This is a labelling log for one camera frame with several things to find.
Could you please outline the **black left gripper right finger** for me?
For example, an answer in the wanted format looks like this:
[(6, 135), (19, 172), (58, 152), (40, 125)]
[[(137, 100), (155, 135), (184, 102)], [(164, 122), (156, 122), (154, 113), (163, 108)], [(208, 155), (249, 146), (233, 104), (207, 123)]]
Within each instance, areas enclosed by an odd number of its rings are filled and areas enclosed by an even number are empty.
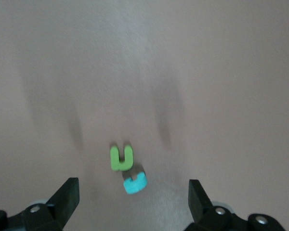
[(187, 231), (228, 231), (232, 214), (224, 206), (213, 205), (200, 181), (190, 180), (188, 205), (193, 218)]

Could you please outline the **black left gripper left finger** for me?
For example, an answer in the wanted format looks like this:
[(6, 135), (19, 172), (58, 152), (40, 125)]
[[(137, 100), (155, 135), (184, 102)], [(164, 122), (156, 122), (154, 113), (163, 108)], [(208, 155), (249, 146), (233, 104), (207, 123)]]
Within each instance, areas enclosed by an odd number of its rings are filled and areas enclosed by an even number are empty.
[(44, 204), (33, 204), (22, 213), (26, 231), (62, 231), (80, 200), (79, 179), (69, 178)]

